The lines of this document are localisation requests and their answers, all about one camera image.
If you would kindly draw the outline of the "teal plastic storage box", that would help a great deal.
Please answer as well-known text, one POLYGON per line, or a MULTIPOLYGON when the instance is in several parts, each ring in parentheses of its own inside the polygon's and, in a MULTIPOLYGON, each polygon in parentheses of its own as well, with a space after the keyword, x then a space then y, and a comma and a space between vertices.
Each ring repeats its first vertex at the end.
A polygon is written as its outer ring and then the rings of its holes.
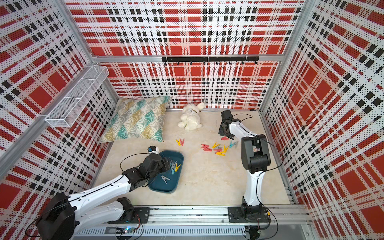
POLYGON ((149 189, 151 189, 152 191, 155 191, 155 192, 159 192, 159 193, 171 194, 176 190, 176 188, 178 186, 178 182, 179 182, 180 175, 182 172, 182 166, 184 163, 184 156, 180 152, 168 151, 168 150, 160 152, 160 155, 163 158, 168 158, 170 160, 170 163, 171 163, 171 160, 173 160, 174 162, 177 161, 177 165, 181 164, 181 167, 179 168, 179 170, 177 172, 175 172, 174 175, 172 175, 171 168, 170 168, 165 173, 161 173, 158 176, 156 176, 156 178, 154 178, 154 180, 150 181, 149 189), (170 181, 168 181, 168 183, 165 184, 165 182, 162 180, 161 176, 168 177, 170 179, 170 181))

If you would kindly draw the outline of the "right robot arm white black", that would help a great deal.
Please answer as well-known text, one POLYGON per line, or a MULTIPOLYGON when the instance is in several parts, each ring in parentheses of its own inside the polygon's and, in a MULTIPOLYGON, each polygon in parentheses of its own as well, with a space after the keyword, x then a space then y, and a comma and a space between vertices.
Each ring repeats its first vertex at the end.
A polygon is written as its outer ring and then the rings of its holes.
POLYGON ((246 219, 254 219, 263 213, 262 185, 265 172, 271 164, 265 135, 257 135, 246 128, 239 119, 223 120, 219 135, 241 142, 241 160, 247 171, 247 186, 241 209, 246 219))

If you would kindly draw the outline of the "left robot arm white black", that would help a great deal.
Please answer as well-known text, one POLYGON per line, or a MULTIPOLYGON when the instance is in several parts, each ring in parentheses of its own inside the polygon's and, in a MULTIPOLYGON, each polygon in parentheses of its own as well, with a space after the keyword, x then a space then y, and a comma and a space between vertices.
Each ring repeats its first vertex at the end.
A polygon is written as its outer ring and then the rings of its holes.
POLYGON ((40 238, 69 240, 84 229, 120 220, 123 215, 130 217, 133 207, 124 195, 170 168, 169 158, 150 153, 137 167, 123 171, 104 184, 69 196, 56 194, 36 220, 40 238))

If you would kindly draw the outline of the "red clothespin flat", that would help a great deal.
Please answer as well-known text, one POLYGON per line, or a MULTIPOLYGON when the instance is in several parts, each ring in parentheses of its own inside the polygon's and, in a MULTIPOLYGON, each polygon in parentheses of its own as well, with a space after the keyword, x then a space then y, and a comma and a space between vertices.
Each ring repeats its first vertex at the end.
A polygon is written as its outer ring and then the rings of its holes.
POLYGON ((211 152, 212 149, 210 148, 209 145, 201 144, 201 149, 203 149, 206 152, 211 152))

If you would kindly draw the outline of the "white plush toy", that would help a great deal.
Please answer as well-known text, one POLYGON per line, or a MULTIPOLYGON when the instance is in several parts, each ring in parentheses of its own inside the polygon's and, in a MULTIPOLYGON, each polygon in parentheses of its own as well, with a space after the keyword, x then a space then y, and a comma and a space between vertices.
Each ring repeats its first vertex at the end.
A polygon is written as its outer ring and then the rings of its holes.
POLYGON ((203 125, 201 124, 201 118, 199 113, 205 107, 206 105, 204 102, 201 102, 197 105, 186 105, 182 110, 182 115, 180 116, 180 122, 178 123, 178 127, 186 131, 192 131, 201 128, 203 125))

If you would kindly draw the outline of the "patterned cushion teal yellow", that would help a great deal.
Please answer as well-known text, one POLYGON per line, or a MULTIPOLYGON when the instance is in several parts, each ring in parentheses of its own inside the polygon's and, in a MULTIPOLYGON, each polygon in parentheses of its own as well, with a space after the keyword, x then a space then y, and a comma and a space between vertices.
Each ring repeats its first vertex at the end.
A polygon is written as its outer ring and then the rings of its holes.
POLYGON ((163 142, 163 127, 169 96, 146 99, 119 98, 112 119, 100 138, 109 143, 129 138, 163 142))

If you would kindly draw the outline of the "green circuit board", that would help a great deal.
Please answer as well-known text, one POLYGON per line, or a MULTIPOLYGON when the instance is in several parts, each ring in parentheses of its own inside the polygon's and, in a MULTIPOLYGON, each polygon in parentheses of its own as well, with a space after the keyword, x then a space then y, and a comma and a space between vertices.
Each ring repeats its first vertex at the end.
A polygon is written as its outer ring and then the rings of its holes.
POLYGON ((135 232, 135 228, 119 228, 116 227, 116 235, 131 235, 132 233, 135 232))

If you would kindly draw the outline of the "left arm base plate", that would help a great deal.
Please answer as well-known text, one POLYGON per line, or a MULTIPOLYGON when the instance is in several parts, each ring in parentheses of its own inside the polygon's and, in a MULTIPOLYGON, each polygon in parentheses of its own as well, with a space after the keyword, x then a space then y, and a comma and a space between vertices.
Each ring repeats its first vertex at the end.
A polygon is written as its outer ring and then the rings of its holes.
POLYGON ((125 210, 119 219, 119 222, 130 224, 146 224, 149 219, 150 210, 151 208, 133 208, 130 210, 125 210))

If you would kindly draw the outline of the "black hook rail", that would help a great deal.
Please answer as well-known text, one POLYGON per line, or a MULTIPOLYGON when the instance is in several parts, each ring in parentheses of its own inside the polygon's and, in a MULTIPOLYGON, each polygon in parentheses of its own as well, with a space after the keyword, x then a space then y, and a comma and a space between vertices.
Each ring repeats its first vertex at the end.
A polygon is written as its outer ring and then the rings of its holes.
POLYGON ((163 63, 205 63, 205 62, 258 62, 260 60, 259 56, 255 57, 163 57, 163 63))

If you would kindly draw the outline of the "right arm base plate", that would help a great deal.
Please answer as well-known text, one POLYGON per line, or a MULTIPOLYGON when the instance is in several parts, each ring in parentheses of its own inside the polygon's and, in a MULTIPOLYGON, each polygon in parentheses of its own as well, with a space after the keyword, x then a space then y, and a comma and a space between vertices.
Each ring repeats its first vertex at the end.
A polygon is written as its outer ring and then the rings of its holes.
POLYGON ((270 217, 267 209, 262 205, 253 206, 246 209, 240 207, 228 207, 228 216, 230 223, 268 223, 270 217))

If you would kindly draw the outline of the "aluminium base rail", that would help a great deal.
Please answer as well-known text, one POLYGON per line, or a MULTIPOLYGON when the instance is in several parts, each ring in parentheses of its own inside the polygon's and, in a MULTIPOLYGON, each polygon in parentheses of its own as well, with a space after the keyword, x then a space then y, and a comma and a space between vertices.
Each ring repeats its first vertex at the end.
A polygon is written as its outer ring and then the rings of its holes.
MULTIPOLYGON (((148 213, 141 214, 147 225, 231 225, 229 206, 147 206, 148 213)), ((309 212, 303 205, 268 205, 272 224, 301 225, 312 222, 309 212)))

